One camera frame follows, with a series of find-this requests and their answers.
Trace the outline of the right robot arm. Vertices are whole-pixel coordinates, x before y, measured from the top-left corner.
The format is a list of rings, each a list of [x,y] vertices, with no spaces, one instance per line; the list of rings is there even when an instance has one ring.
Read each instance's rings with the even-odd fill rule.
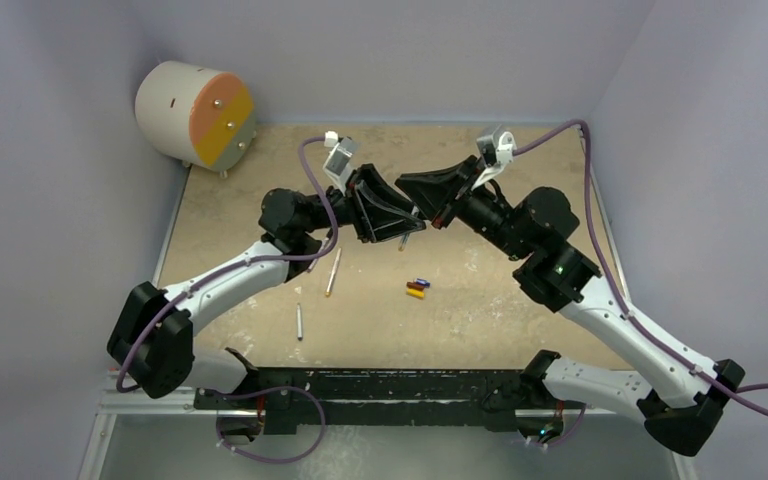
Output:
[[[513,278],[534,303],[576,323],[629,366],[611,371],[557,352],[538,352],[521,392],[536,407],[552,400],[608,410],[640,423],[663,447],[697,455],[744,378],[732,360],[715,361],[677,340],[616,293],[600,268],[570,243],[579,220],[567,197],[538,187],[511,205],[479,185],[481,161],[398,177],[397,187],[437,229],[459,220],[519,267]]]

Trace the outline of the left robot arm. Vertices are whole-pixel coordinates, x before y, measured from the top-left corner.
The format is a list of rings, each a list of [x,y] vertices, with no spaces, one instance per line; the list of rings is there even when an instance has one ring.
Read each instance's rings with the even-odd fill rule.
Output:
[[[260,239],[222,265],[165,288],[146,281],[131,290],[106,350],[134,388],[151,398],[202,388],[219,392],[232,408],[249,407],[258,395],[250,376],[256,367],[232,348],[197,352],[195,336],[238,304],[307,271],[327,249],[314,231],[325,229],[335,239],[340,227],[351,225],[362,242],[379,243],[423,230],[425,217],[364,164],[345,190],[330,187],[323,196],[270,190],[258,224]]]

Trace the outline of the white pen orange tip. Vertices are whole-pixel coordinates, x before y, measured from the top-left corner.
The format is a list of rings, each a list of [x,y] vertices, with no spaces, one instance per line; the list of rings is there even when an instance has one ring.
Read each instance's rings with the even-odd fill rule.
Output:
[[[399,241],[399,244],[398,244],[398,251],[399,252],[403,252],[405,250],[406,244],[407,244],[408,240],[409,240],[409,234],[404,234],[401,237],[401,239]]]

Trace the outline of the white pen black end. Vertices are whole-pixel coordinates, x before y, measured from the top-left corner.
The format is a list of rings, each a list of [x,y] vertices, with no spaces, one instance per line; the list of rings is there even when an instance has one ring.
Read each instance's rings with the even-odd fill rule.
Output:
[[[303,316],[303,307],[300,303],[296,305],[296,338],[298,341],[302,341],[304,339],[304,316]]]

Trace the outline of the yellow pen cap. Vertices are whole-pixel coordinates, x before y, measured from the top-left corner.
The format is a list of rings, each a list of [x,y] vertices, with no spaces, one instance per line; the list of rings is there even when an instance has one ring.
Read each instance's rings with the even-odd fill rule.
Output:
[[[418,289],[408,288],[406,290],[406,294],[417,299],[424,299],[425,298],[425,292]]]

